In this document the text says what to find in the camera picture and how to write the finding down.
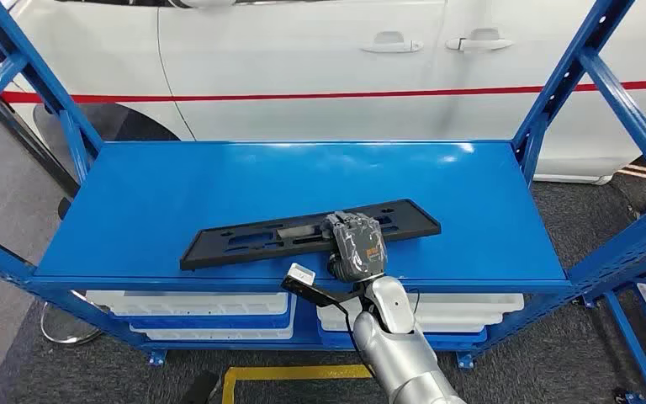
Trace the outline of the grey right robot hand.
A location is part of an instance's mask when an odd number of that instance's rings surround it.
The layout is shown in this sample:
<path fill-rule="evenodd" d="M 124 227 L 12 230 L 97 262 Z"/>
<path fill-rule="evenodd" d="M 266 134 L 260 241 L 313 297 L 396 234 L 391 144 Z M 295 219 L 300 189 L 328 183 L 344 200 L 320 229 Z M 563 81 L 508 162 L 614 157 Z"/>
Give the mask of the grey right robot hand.
<path fill-rule="evenodd" d="M 328 262 L 335 279 L 354 284 L 384 274 L 387 253 L 377 220 L 363 213 L 335 211 L 326 216 L 323 225 L 336 244 Z"/>

